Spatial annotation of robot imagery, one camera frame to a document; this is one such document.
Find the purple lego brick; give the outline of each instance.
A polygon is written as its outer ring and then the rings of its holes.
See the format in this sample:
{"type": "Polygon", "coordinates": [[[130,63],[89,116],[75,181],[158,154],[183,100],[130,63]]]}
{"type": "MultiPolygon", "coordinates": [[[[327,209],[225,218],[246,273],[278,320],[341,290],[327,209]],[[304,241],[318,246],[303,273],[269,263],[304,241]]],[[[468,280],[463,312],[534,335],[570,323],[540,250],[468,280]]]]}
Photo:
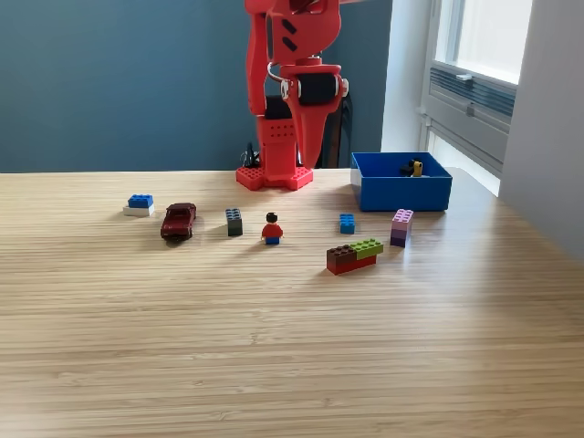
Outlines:
{"type": "Polygon", "coordinates": [[[391,246],[399,246],[400,248],[405,248],[405,239],[400,239],[398,237],[392,237],[390,239],[391,246]]]}
{"type": "Polygon", "coordinates": [[[395,237],[396,239],[403,239],[403,240],[407,240],[408,236],[410,235],[409,232],[404,231],[404,230],[394,230],[393,228],[391,229],[391,238],[395,237]]]}

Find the window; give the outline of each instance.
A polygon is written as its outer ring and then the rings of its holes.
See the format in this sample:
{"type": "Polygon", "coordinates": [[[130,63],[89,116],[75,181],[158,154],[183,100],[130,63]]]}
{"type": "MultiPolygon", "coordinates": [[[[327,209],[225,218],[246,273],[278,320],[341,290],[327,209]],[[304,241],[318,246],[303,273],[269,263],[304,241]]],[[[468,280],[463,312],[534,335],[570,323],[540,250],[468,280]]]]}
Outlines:
{"type": "Polygon", "coordinates": [[[435,59],[517,84],[532,0],[442,3],[435,59]]]}
{"type": "Polygon", "coordinates": [[[532,0],[433,0],[421,149],[438,133],[500,176],[532,0]]]}

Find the toy car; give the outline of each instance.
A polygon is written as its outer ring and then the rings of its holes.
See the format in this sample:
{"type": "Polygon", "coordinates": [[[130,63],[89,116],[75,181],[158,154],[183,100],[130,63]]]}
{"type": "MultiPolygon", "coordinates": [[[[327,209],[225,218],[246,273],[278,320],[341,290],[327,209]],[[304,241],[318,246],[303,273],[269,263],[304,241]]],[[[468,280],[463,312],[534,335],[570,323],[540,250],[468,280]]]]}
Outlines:
{"type": "Polygon", "coordinates": [[[164,240],[188,240],[193,237],[197,207],[193,203],[174,203],[166,209],[161,237],[164,240]]]}

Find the white wall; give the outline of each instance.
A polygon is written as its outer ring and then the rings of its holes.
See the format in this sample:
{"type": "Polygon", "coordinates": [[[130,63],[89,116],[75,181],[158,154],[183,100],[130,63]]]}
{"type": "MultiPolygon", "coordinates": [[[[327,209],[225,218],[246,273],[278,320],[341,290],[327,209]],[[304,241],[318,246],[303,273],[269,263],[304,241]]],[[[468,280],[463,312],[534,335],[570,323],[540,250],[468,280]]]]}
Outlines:
{"type": "Polygon", "coordinates": [[[584,2],[534,0],[500,198],[584,259],[584,2]]]}
{"type": "Polygon", "coordinates": [[[432,0],[393,0],[382,151],[417,151],[432,0]]]}

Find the blue wall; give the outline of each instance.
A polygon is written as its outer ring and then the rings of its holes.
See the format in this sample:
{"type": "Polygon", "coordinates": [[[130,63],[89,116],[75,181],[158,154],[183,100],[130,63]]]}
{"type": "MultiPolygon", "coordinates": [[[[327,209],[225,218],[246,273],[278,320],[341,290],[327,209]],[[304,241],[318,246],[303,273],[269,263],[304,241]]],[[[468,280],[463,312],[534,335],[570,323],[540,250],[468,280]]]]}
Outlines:
{"type": "Polygon", "coordinates": [[[349,79],[354,152],[381,150],[391,5],[392,0],[370,0],[341,7],[342,28],[333,49],[349,79]]]}
{"type": "MultiPolygon", "coordinates": [[[[359,151],[381,146],[390,10],[343,6],[326,57],[359,151]]],[[[248,32],[243,0],[2,0],[0,172],[234,169],[256,138],[248,32]]]]}

